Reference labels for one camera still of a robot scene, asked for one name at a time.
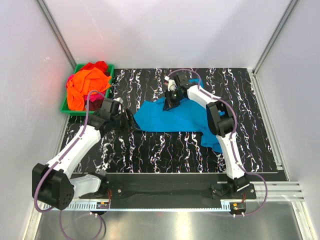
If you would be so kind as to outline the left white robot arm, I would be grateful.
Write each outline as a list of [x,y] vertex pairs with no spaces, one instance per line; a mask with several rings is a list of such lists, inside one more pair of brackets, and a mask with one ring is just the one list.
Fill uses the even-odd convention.
[[38,212],[46,212],[39,207],[39,202],[49,205],[50,209],[64,210],[74,198],[87,194],[103,198],[108,193],[105,174],[88,173],[77,178],[72,178],[72,174],[83,157],[107,133],[121,136],[139,131],[132,112],[124,109],[122,103],[120,97],[104,99],[101,108],[86,116],[84,125],[59,154],[46,164],[37,163],[33,167],[32,197]]

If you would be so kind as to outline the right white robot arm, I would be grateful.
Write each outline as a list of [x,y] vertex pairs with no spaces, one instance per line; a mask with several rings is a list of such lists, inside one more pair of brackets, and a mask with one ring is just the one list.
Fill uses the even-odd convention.
[[173,78],[166,75],[164,84],[167,86],[163,107],[165,111],[178,107],[183,99],[191,100],[206,110],[208,128],[216,136],[225,160],[228,177],[225,191],[230,197],[239,198],[250,182],[237,146],[238,122],[231,102],[206,91],[199,82],[190,82],[182,73]]

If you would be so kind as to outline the blue t shirt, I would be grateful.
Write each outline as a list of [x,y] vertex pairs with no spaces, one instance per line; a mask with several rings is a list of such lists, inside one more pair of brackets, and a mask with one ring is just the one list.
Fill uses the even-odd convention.
[[190,88],[183,91],[183,99],[177,107],[164,110],[166,98],[157,101],[145,101],[134,114],[134,119],[142,131],[169,133],[169,132],[201,132],[200,144],[222,153],[217,137],[210,131],[206,104],[210,98],[200,91],[203,85],[197,86],[199,79],[192,79]]

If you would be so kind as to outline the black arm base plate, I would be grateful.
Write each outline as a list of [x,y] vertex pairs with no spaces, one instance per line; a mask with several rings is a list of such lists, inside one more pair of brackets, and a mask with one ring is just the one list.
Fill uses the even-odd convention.
[[210,199],[255,200],[255,187],[246,176],[233,181],[225,173],[107,173],[102,180],[104,190],[111,190],[113,199],[131,196],[183,196],[195,195]]

